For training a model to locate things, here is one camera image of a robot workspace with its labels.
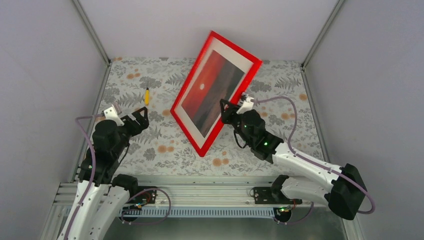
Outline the yellow handled screwdriver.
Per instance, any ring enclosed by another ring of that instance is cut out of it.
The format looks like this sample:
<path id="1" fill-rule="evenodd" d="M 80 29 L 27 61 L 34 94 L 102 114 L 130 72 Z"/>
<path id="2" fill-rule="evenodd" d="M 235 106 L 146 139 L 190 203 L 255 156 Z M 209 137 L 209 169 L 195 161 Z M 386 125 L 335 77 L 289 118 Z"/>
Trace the yellow handled screwdriver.
<path id="1" fill-rule="evenodd" d="M 150 103 L 150 89 L 147 87 L 144 92 L 144 104 L 148 106 Z"/>

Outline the sunset photo print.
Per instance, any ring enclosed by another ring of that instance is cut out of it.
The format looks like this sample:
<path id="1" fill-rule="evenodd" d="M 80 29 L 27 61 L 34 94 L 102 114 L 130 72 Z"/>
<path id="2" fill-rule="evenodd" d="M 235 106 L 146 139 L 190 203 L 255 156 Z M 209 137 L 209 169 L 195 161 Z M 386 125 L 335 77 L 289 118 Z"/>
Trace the sunset photo print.
<path id="1" fill-rule="evenodd" d="M 202 137 L 207 137 L 221 113 L 220 100 L 231 98 L 244 74 L 218 52 L 211 52 L 181 104 Z"/>

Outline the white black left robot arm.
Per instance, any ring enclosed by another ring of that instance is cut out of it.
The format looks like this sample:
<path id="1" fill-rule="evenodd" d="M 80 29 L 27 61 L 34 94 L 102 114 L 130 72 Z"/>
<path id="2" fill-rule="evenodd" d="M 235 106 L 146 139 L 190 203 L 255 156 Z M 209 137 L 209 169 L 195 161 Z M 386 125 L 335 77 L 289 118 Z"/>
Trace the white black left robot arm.
<path id="1" fill-rule="evenodd" d="M 119 117 L 114 105 L 101 113 L 92 135 L 75 123 L 87 141 L 75 198 L 59 240 L 101 240 L 125 202 L 139 197 L 137 178 L 115 172 L 128 154 L 130 139 L 149 127 L 148 109 Z"/>

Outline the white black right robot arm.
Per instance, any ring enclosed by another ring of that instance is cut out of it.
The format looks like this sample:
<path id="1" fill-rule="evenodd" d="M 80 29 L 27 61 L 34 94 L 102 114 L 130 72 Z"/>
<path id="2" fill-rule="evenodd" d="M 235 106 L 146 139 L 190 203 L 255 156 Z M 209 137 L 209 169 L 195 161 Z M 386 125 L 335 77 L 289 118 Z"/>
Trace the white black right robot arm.
<path id="1" fill-rule="evenodd" d="M 321 161 L 295 149 L 289 140 L 268 132 L 265 121 L 253 109 L 254 103 L 248 96 L 242 97 L 238 104 L 221 99 L 221 121 L 233 127 L 234 137 L 240 137 L 259 160 L 300 173 L 299 178 L 279 175 L 265 193 L 254 189 L 255 203 L 318 203 L 350 221 L 361 214 L 360 207 L 370 195 L 358 169 L 351 164 L 339 166 Z"/>

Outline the floral patterned table mat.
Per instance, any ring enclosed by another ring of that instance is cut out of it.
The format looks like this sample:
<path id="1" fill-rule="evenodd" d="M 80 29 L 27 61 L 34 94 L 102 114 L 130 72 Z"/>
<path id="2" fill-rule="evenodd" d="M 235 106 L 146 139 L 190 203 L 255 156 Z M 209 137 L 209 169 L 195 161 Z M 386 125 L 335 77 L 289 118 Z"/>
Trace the floral patterned table mat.
<path id="1" fill-rule="evenodd" d="M 294 176 L 283 164 L 270 163 L 278 142 L 323 159 L 301 64 L 292 60 L 264 60 L 245 93 L 254 99 L 253 116 L 230 114 L 205 156 L 200 156 L 171 113 L 194 58 L 117 57 L 100 101 L 100 110 L 117 104 L 123 116 L 145 106 L 149 126 L 132 137 L 123 151 L 118 174 L 133 176 Z"/>

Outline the aluminium extrusion rail base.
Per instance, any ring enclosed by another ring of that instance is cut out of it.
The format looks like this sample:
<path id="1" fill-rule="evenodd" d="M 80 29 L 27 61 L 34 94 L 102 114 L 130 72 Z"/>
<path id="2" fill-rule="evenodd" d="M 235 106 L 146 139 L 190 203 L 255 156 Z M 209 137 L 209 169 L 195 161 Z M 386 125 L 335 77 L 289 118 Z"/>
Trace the aluminium extrusion rail base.
<path id="1" fill-rule="evenodd" d="M 305 176 L 291 176 L 282 184 L 287 195 L 303 200 L 304 204 L 315 202 L 326 205 L 324 195 L 331 192 L 338 175 L 318 171 L 319 182 Z M 255 207 L 254 187 L 270 187 L 276 176 L 169 176 L 138 175 L 140 187 L 157 187 L 168 195 L 158 192 L 153 197 L 155 207 L 165 207 L 168 202 L 175 207 Z"/>

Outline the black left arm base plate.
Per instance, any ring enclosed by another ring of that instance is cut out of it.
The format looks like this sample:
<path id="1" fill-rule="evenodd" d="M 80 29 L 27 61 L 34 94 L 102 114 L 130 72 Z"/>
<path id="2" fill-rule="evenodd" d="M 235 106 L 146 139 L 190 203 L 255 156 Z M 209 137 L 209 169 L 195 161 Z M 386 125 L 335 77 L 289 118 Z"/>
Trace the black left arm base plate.
<path id="1" fill-rule="evenodd" d="M 147 186 L 147 185 L 138 186 L 134 194 L 130 196 L 130 199 L 127 201 L 127 204 L 132 204 L 132 205 L 154 204 L 156 202 L 156 197 L 157 197 L 156 188 L 157 188 L 156 186 Z"/>

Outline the right aluminium corner post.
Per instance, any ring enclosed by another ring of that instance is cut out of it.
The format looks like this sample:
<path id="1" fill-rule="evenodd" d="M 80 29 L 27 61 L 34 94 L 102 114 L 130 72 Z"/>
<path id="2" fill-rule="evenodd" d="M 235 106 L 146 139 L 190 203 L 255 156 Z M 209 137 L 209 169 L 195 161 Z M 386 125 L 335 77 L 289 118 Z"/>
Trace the right aluminium corner post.
<path id="1" fill-rule="evenodd" d="M 330 12 L 328 18 L 326 19 L 323 27 L 321 28 L 321 30 L 318 33 L 315 41 L 313 42 L 311 48 L 309 49 L 303 63 L 301 64 L 303 71 L 306 70 L 306 68 L 309 65 L 310 61 L 312 60 L 315 52 L 317 51 L 318 47 L 320 46 L 322 40 L 326 36 L 328 30 L 330 29 L 331 25 L 333 24 L 334 20 L 336 19 L 340 10 L 342 9 L 344 3 L 345 3 L 345 0 L 337 0 L 336 1 L 336 4 L 334 5 L 333 9 L 331 10 L 331 12 Z"/>

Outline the aluminium corner post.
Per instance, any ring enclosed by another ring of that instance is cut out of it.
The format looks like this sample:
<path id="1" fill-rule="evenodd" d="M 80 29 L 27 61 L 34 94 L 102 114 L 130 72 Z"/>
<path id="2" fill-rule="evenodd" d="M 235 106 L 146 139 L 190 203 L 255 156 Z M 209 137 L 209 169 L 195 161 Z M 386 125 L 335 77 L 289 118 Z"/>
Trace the aluminium corner post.
<path id="1" fill-rule="evenodd" d="M 111 60 L 108 57 L 106 50 L 103 47 L 101 40 L 98 37 L 98 35 L 95 31 L 95 28 L 93 27 L 93 25 L 92 25 L 92 23 L 89 19 L 89 16 L 87 15 L 86 11 L 84 10 L 84 7 L 83 7 L 81 1 L 80 0 L 71 0 L 71 2 L 73 3 L 76 11 L 78 12 L 84 27 L 88 31 L 88 35 L 90 36 L 91 40 L 93 41 L 93 44 L 94 44 L 97 52 L 101 56 L 103 62 L 106 64 L 106 66 L 109 66 Z"/>
<path id="2" fill-rule="evenodd" d="M 315 52 L 317 51 L 318 47 L 320 46 L 322 40 L 326 36 L 328 30 L 330 29 L 331 25 L 333 24 L 334 20 L 336 19 L 340 10 L 342 9 L 344 3 L 345 3 L 345 0 L 337 0 L 336 1 L 336 4 L 334 5 L 333 9 L 331 10 L 331 12 L 330 12 L 328 18 L 326 19 L 323 27 L 321 28 L 321 30 L 318 33 L 315 41 L 313 42 L 311 48 L 309 49 L 303 63 L 301 64 L 303 71 L 306 70 L 306 68 L 309 65 L 310 61 L 312 60 Z"/>

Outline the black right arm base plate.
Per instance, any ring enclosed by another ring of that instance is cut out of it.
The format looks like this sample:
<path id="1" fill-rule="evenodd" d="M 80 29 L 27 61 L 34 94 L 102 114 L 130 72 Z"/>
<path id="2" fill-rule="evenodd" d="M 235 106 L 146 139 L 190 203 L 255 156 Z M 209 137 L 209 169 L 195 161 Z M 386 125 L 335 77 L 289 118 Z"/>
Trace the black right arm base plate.
<path id="1" fill-rule="evenodd" d="M 281 191 L 272 190 L 271 187 L 253 187 L 251 196 L 256 205 L 293 205 L 302 204 L 301 199 L 289 199 Z"/>

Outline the left aluminium corner post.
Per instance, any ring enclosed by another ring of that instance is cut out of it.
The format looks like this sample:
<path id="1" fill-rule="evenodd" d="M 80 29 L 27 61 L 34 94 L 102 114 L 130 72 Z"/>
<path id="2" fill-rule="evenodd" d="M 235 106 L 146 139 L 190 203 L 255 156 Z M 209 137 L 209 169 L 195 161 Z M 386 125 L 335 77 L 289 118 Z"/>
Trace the left aluminium corner post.
<path id="1" fill-rule="evenodd" d="M 98 37 L 98 35 L 95 31 L 95 28 L 93 27 L 93 25 L 92 25 L 92 23 L 89 19 L 89 16 L 87 15 L 86 11 L 84 10 L 84 7 L 83 7 L 81 1 L 80 0 L 71 0 L 71 2 L 73 3 L 76 11 L 78 12 L 84 27 L 88 31 L 88 35 L 90 36 L 91 40 L 93 41 L 93 44 L 94 44 L 97 52 L 101 56 L 103 62 L 106 64 L 106 66 L 109 66 L 111 60 L 108 57 L 106 50 L 103 47 L 101 40 Z"/>

